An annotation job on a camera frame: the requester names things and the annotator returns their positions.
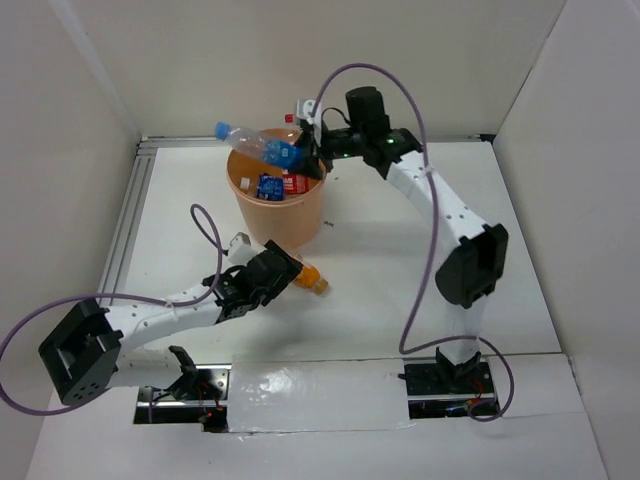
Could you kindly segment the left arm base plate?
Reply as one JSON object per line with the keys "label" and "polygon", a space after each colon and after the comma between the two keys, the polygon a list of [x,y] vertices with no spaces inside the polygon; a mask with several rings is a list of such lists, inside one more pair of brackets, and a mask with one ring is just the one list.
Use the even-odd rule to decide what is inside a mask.
{"label": "left arm base plate", "polygon": [[140,387],[133,424],[198,425],[203,432],[228,432],[230,364],[197,365],[195,384],[185,393]]}

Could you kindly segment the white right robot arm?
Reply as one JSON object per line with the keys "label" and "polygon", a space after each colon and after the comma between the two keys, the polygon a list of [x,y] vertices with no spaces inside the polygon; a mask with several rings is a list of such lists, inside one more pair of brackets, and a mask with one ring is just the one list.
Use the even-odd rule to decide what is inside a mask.
{"label": "white right robot arm", "polygon": [[447,338],[434,342],[434,381],[448,392],[473,385],[480,372],[480,331],[486,303],[504,272],[509,235],[474,213],[426,159],[427,149],[406,128],[394,128],[381,92],[346,93],[345,127],[329,129],[320,101],[297,102],[301,172],[332,169],[339,158],[360,157],[401,192],[432,227],[425,279],[446,303]]}

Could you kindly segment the orange juice bottle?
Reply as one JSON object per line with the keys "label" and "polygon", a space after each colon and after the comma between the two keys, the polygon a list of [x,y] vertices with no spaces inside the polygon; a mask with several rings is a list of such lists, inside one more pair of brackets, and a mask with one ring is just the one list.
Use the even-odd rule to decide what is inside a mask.
{"label": "orange juice bottle", "polygon": [[319,270],[299,254],[295,254],[293,258],[302,265],[301,272],[294,279],[294,284],[300,288],[310,290],[316,295],[324,295],[328,291],[329,283],[320,274]]}

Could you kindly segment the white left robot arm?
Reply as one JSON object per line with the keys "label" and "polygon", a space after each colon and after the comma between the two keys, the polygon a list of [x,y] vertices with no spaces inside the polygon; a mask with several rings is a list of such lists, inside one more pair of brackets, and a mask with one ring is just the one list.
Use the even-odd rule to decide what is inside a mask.
{"label": "white left robot arm", "polygon": [[61,403],[76,407],[121,386],[152,386],[176,399],[196,390],[196,367],[178,346],[147,349],[173,334],[243,317],[267,306],[301,273],[302,264],[275,242],[221,275],[161,305],[102,307],[76,303],[45,338],[38,353]]}

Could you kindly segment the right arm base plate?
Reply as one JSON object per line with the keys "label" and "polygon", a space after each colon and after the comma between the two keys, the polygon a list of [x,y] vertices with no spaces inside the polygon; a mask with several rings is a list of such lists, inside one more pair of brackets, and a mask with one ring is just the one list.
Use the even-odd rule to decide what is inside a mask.
{"label": "right arm base plate", "polygon": [[435,359],[412,360],[404,363],[398,377],[405,382],[412,420],[466,417],[470,407],[480,418],[492,417],[500,411],[486,361],[480,361],[461,378],[450,380]]}

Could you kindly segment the aluminium frame rail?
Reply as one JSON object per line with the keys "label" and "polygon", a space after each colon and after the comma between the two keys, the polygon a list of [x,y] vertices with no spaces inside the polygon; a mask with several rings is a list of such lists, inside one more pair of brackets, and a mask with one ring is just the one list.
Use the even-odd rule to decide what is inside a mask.
{"label": "aluminium frame rail", "polygon": [[[362,214],[379,216],[384,208],[390,208],[394,216],[399,216],[415,209],[428,227],[438,229],[421,240],[420,254],[425,255],[428,247],[434,247],[448,255],[461,237],[479,235],[490,220],[466,204],[436,170],[432,156],[445,147],[443,143],[433,143],[425,153],[403,154],[386,175],[375,172],[358,157],[342,158],[338,177],[345,178],[347,173],[354,177],[344,181],[341,194],[331,194],[324,186],[323,212],[328,210],[329,201],[335,200],[339,212],[344,213],[365,194],[372,197],[360,208]],[[102,291],[111,300],[141,293],[139,288],[127,286],[126,280],[135,246],[141,245],[144,252],[151,250],[150,241],[138,233],[144,208],[151,202],[149,188],[158,182],[161,167],[174,166],[177,170],[169,174],[169,183],[161,190],[160,197],[167,204],[157,217],[167,221],[178,239],[184,240],[188,235],[197,240],[203,237],[195,232],[189,218],[189,208],[194,203],[206,207],[219,229],[244,221],[227,180],[230,152],[229,147],[213,139],[160,139],[140,146],[101,283]]]}

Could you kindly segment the red label water bottle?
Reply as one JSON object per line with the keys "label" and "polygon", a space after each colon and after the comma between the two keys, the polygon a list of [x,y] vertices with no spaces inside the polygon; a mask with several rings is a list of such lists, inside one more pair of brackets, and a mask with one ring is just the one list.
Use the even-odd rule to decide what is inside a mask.
{"label": "red label water bottle", "polygon": [[[296,124],[293,113],[287,113],[284,116],[284,126],[289,129],[286,135],[286,141],[293,145],[300,134],[300,127]],[[309,180],[301,174],[282,169],[282,178],[286,197],[305,194],[310,190]]]}

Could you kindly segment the white cap blue label bottle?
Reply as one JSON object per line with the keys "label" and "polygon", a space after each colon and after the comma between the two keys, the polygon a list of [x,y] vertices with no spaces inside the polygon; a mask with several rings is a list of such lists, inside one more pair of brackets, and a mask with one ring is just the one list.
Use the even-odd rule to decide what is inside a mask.
{"label": "white cap blue label bottle", "polygon": [[242,177],[239,188],[247,195],[259,200],[280,202],[285,199],[283,179],[267,173],[256,177]]}

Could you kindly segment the blue cap water bottle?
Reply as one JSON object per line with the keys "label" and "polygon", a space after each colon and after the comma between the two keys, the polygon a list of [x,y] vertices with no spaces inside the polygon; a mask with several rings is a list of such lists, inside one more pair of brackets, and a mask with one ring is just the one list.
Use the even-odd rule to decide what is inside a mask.
{"label": "blue cap water bottle", "polygon": [[284,170],[295,170],[303,159],[300,148],[250,128],[218,122],[215,137],[243,155]]}

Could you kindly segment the orange plastic bin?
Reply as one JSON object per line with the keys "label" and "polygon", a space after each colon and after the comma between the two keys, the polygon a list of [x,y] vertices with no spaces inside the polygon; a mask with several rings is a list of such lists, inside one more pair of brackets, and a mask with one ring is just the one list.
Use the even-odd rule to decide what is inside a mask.
{"label": "orange plastic bin", "polygon": [[[271,129],[260,132],[287,142],[286,135],[289,130]],[[294,249],[316,236],[322,223],[325,170],[323,180],[306,177],[310,186],[307,193],[285,196],[280,202],[253,198],[241,191],[239,184],[242,177],[256,177],[262,173],[282,178],[281,168],[267,165],[231,148],[226,172],[246,226],[258,243],[265,244],[273,240],[285,249]]]}

